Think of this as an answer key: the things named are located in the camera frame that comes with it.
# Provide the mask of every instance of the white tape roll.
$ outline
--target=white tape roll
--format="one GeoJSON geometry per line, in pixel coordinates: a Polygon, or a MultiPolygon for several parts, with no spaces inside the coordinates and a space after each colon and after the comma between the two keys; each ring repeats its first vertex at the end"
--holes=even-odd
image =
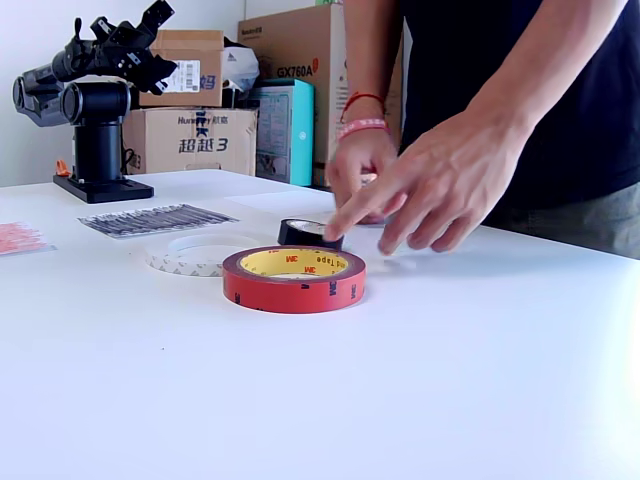
{"type": "Polygon", "coordinates": [[[145,261],[156,270],[176,275],[220,277],[225,258],[259,246],[258,240],[244,235],[194,235],[146,247],[145,261]]]}

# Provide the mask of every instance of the black t-shirt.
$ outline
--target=black t-shirt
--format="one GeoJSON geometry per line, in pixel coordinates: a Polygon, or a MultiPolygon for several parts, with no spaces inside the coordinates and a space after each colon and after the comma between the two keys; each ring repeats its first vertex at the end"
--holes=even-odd
{"type": "MultiPolygon", "coordinates": [[[[413,37],[403,144],[463,111],[500,67],[542,0],[400,0],[413,37]]],[[[538,124],[503,202],[548,208],[640,181],[640,7],[538,124]]]]}

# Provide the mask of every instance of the person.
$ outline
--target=person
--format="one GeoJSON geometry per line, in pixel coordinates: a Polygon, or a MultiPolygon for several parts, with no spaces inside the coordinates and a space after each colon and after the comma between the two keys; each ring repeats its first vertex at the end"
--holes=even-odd
{"type": "Polygon", "coordinates": [[[326,238],[386,218],[379,248],[455,249],[480,224],[640,259],[637,0],[346,0],[345,122],[382,119],[413,39],[398,152],[339,141],[326,238]],[[376,179],[362,186],[363,171],[376,179]]]}

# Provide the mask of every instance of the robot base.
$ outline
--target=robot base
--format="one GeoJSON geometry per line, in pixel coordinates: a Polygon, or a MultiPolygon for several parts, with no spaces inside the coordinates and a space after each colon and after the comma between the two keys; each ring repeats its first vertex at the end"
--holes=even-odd
{"type": "Polygon", "coordinates": [[[53,183],[86,203],[109,203],[153,197],[153,187],[133,180],[105,183],[78,183],[69,177],[53,176],[53,183]]]}

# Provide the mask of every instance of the sticker sheet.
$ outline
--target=sticker sheet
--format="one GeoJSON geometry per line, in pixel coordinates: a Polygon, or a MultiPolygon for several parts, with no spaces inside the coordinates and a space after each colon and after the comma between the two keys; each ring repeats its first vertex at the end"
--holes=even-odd
{"type": "Polygon", "coordinates": [[[180,204],[79,218],[87,227],[112,238],[208,227],[238,220],[222,213],[180,204]]]}
{"type": "Polygon", "coordinates": [[[24,222],[0,224],[0,256],[52,250],[44,235],[24,222]]]}

